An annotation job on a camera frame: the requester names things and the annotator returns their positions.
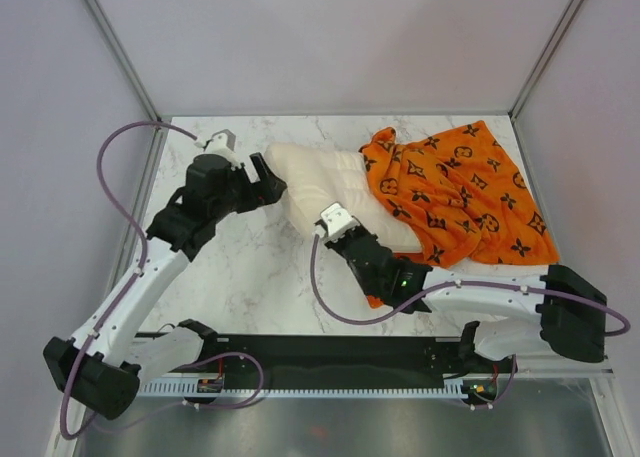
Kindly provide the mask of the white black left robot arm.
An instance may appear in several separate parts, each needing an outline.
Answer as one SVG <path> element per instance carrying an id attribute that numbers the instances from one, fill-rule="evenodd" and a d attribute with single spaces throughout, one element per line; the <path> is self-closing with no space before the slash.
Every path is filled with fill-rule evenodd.
<path id="1" fill-rule="evenodd" d="M 166 289 L 215 237 L 220 221 L 282 197 L 286 184 L 264 157 L 254 153 L 250 159 L 256 181 L 224 156 L 195 157 L 184 185 L 153 218 L 140 256 L 105 301 L 71 337 L 46 344 L 43 356 L 64 400 L 113 420 L 150 381 L 188 365 L 197 371 L 216 365 L 218 346 L 206 339 L 212 331 L 194 320 L 143 344 L 134 338 Z"/>

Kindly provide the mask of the cream white pillow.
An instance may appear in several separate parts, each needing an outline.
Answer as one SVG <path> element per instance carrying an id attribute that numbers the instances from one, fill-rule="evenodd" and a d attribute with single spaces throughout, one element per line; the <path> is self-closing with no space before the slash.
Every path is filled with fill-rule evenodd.
<path id="1" fill-rule="evenodd" d="M 266 151 L 266 161 L 287 184 L 286 214 L 301 235 L 311 235 L 320 213 L 338 202 L 393 253 L 402 256 L 404 251 L 419 250 L 414 232 L 389 214 L 370 191 L 360 151 L 322 151 L 291 143 L 272 143 Z M 540 270 L 545 266 L 548 265 L 481 264 L 464 259 L 449 268 L 518 276 L 523 269 Z"/>

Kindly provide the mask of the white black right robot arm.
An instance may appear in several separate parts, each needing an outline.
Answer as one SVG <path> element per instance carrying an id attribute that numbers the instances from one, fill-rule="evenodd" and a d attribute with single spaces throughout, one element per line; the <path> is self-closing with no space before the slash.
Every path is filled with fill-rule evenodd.
<path id="1" fill-rule="evenodd" d="M 392 315 L 495 316 L 493 322 L 464 326 L 456 350 L 466 370 L 544 351 L 589 364 L 605 358 L 607 298 L 566 266 L 553 264 L 521 277 L 474 276 L 397 257 L 362 226 L 324 245 L 346 262 L 363 294 Z"/>

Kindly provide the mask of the orange black patterned pillowcase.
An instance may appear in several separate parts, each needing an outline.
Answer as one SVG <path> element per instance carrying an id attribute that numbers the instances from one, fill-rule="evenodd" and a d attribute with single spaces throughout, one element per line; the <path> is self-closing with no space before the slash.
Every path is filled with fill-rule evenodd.
<path id="1" fill-rule="evenodd" d="M 360 150 L 370 191 L 416 235 L 402 257 L 449 268 L 555 264 L 558 252 L 518 166 L 484 121 L 401 144 L 392 127 Z"/>

